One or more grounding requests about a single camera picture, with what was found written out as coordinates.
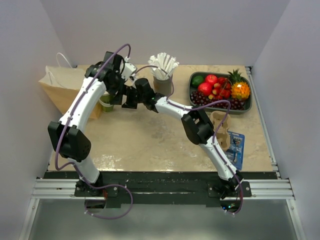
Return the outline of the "green paper coffee cup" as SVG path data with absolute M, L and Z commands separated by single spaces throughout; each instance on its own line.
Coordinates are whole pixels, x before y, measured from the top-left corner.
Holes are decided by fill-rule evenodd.
M 107 91 L 100 97 L 99 103 L 103 113 L 110 113 L 114 110 L 114 105 L 112 104 L 113 96 Z

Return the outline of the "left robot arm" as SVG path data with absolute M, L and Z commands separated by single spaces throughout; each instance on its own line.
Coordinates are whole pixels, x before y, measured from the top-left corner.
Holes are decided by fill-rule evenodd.
M 98 180 L 100 172 L 90 158 L 92 144 L 85 136 L 85 127 L 103 94 L 108 93 L 117 104 L 121 102 L 125 83 L 137 70 L 129 59 L 106 52 L 103 61 L 86 70 L 81 88 L 66 113 L 59 121 L 50 122 L 47 128 L 55 150 L 55 168 L 62 170 L 58 158 L 66 158 L 80 179 L 87 182 L 85 189 L 92 196 L 99 196 L 104 184 Z

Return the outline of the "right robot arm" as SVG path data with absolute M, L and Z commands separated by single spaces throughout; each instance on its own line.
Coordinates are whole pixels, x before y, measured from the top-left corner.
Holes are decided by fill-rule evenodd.
M 233 197 L 241 190 L 243 177 L 220 147 L 214 125 L 203 106 L 191 107 L 171 101 L 167 96 L 154 92 L 146 78 L 137 79 L 132 86 L 124 85 L 122 93 L 132 108 L 141 103 L 150 111 L 181 120 L 188 140 L 201 147 L 215 166 L 223 183 L 223 192 Z

